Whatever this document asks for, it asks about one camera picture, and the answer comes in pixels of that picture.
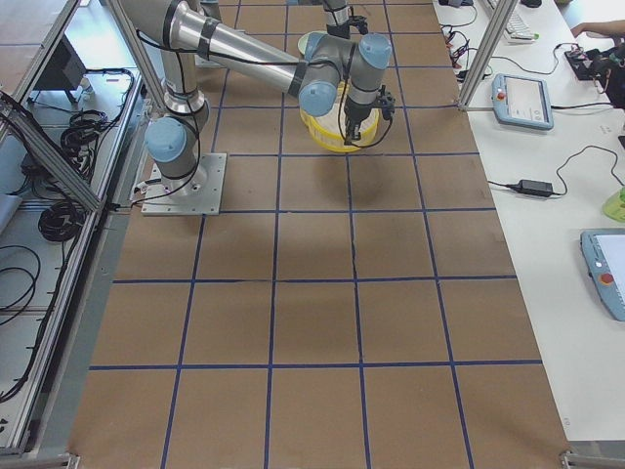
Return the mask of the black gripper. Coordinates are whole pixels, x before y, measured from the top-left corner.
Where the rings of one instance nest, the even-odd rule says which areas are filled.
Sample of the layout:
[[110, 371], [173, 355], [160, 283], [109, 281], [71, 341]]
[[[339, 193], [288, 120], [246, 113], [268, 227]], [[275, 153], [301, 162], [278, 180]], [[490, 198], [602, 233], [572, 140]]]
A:
[[381, 143], [389, 133], [395, 115], [396, 99], [393, 94], [383, 85], [375, 94], [370, 104], [359, 104], [352, 98], [347, 98], [344, 106], [345, 112], [345, 129], [341, 133], [345, 143], [355, 143], [361, 139], [360, 126], [361, 123], [370, 115], [373, 109], [379, 109], [382, 118], [388, 121], [388, 126], [383, 135], [378, 140]]

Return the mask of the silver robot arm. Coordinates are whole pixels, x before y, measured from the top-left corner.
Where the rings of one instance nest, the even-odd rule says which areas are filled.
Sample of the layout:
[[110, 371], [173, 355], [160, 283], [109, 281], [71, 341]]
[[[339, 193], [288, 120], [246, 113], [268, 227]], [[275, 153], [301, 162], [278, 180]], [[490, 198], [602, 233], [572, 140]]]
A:
[[369, 32], [366, 17], [356, 15], [354, 8], [347, 1], [323, 0], [321, 5], [326, 16], [326, 31], [328, 34], [350, 39], [352, 27], [361, 35]]
[[167, 113], [148, 129], [146, 145], [165, 195], [175, 201], [198, 194], [207, 181], [199, 134], [209, 105], [197, 85], [195, 58], [265, 81], [297, 98], [300, 108], [314, 117], [332, 110], [339, 85], [345, 83], [339, 122], [344, 142], [353, 147], [373, 109], [380, 109], [385, 120], [393, 119], [395, 100], [382, 83], [392, 45], [375, 33], [353, 42], [344, 1], [324, 3], [327, 31], [309, 37], [301, 59], [223, 24], [196, 1], [124, 1], [121, 7], [138, 38], [161, 52]]

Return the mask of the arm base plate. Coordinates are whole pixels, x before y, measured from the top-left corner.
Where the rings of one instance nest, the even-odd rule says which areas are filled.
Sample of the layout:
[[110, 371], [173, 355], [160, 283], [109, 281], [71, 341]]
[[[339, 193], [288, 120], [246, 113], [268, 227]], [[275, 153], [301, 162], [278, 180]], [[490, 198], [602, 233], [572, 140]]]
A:
[[228, 155], [203, 153], [192, 180], [169, 180], [161, 176], [156, 163], [151, 178], [159, 182], [146, 189], [141, 212], [145, 216], [195, 216], [220, 214]]

